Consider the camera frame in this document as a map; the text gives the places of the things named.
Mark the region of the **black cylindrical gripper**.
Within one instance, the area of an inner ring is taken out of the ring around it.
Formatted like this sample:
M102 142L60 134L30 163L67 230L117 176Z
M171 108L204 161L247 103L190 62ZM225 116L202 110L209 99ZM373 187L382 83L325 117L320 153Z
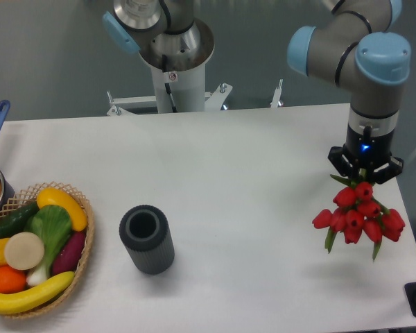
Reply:
M349 114L344 146L332 146L328 160L342 177L355 179L359 169L375 170L371 183L383 184L400 175L404 160L391 156L398 114L384 118Z

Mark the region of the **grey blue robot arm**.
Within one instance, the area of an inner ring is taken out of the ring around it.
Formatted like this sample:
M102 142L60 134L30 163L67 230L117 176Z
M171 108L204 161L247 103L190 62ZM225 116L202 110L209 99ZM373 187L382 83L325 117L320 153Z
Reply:
M287 63L351 94L347 136L330 149L335 179L344 185L382 184L398 176L403 161L392 155L404 85L410 73L408 41L389 31L400 1L332 1L332 22L304 26L292 36ZM205 65L214 36L194 15L192 1L115 1L103 25L126 53L150 67L161 113L206 111L220 105L205 94Z

